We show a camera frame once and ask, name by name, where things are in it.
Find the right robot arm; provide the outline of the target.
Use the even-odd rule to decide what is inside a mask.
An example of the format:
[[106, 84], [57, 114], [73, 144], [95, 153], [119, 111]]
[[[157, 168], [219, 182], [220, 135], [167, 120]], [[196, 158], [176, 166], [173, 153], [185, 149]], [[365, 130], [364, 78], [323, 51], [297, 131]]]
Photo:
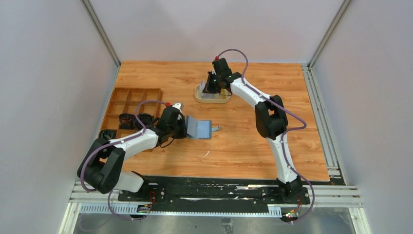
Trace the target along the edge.
[[270, 96], [250, 84], [241, 73], [232, 72], [226, 59], [215, 57], [213, 71], [199, 85], [201, 98], [221, 94], [223, 90], [239, 96], [254, 108], [256, 129], [270, 146], [277, 167], [278, 197], [283, 203], [291, 203], [302, 188], [302, 181], [292, 162], [285, 132], [288, 126], [282, 98]]

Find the blue card holder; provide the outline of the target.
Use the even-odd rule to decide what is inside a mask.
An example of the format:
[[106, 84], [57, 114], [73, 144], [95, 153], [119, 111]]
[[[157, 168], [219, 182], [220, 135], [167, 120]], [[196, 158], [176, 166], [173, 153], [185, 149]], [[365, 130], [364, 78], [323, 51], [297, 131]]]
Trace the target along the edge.
[[211, 139], [212, 133], [221, 126], [213, 126], [211, 120], [198, 120], [192, 116], [186, 117], [187, 136], [190, 139]]

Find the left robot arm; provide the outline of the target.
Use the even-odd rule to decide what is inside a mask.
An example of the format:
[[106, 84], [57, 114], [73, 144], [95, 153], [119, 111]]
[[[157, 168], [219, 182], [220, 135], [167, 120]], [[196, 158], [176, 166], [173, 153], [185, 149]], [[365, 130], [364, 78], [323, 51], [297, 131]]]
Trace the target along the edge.
[[166, 147], [168, 141], [186, 136], [182, 103], [167, 105], [157, 122], [139, 132], [113, 140], [96, 139], [77, 171], [81, 186], [87, 192], [101, 194], [129, 191], [135, 200], [144, 201], [149, 196], [145, 179], [136, 172], [123, 171], [124, 161], [140, 152]]

